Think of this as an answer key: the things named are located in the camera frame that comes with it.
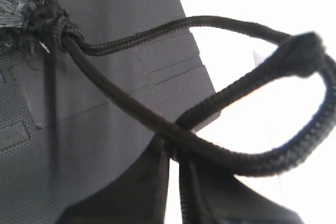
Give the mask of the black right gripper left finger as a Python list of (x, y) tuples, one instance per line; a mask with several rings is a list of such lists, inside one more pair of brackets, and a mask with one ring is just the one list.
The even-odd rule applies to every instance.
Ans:
[(149, 145), (114, 182), (67, 208), (58, 223), (164, 223), (171, 145)]

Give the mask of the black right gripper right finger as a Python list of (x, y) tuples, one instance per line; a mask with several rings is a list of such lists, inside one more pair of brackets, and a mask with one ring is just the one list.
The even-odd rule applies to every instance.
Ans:
[(183, 162), (184, 223), (303, 223), (299, 215), (224, 170)]

